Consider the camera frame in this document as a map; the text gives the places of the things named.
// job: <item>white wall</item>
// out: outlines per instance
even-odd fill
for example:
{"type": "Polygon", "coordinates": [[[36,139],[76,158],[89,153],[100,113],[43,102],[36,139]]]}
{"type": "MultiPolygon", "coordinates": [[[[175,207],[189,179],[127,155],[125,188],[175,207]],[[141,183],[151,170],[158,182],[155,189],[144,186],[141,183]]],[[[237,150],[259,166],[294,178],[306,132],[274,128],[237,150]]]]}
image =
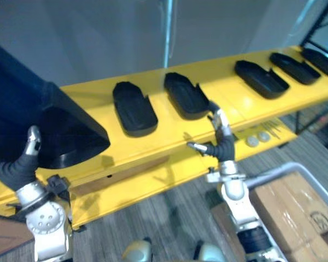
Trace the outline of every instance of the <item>white wall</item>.
{"type": "MultiPolygon", "coordinates": [[[[67,85],[163,66],[169,0],[0,0],[0,44],[67,85]]],[[[173,0],[169,66],[300,43],[307,0],[173,0]]]]}

